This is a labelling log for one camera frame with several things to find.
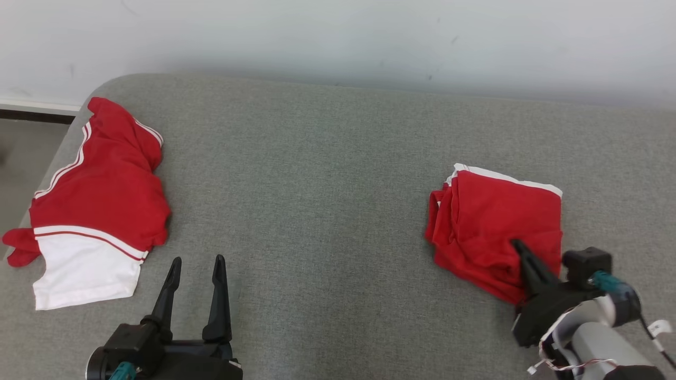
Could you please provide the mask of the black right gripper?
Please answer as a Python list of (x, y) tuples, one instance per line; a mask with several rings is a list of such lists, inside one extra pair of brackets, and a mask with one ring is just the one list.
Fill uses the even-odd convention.
[(555, 321), (567, 310), (596, 298), (596, 291), (560, 279), (521, 240), (510, 241), (521, 260), (525, 299), (517, 307), (512, 334), (517, 345), (538, 344)]

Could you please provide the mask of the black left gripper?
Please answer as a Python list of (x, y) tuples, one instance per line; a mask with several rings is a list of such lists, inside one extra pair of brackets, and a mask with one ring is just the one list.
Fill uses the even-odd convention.
[[(171, 321), (174, 294), (179, 288), (182, 259), (175, 257), (162, 284), (154, 309), (142, 325), (155, 327), (160, 341), (172, 341)], [(142, 372), (142, 379), (242, 379), (243, 368), (234, 357), (231, 340), (227, 266), (218, 254), (213, 267), (213, 297), (203, 341), (175, 341), (163, 346), (164, 356), (154, 372)]]

